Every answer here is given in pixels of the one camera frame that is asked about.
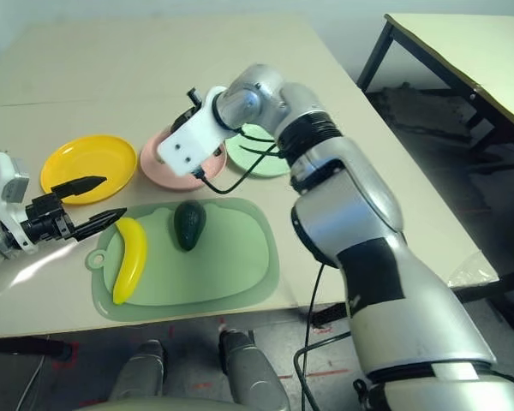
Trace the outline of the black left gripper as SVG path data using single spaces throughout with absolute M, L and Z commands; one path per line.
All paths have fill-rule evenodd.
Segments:
M 111 226 L 125 214 L 126 207 L 103 211 L 75 227 L 63 209 L 60 199 L 72 195 L 82 195 L 106 181 L 105 176 L 76 178 L 58 184 L 51 188 L 52 193 L 32 200 L 32 203 L 25 207 L 27 219 L 21 223 L 29 240 L 34 244 L 41 241 L 69 239 L 70 237 L 77 241 L 83 241 Z

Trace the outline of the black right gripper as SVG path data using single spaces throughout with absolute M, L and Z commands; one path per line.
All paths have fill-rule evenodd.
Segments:
M 193 107 L 182 113 L 170 126 L 170 131 L 177 131 L 185 122 L 187 122 L 200 109 L 200 94 L 195 87 L 187 92 Z

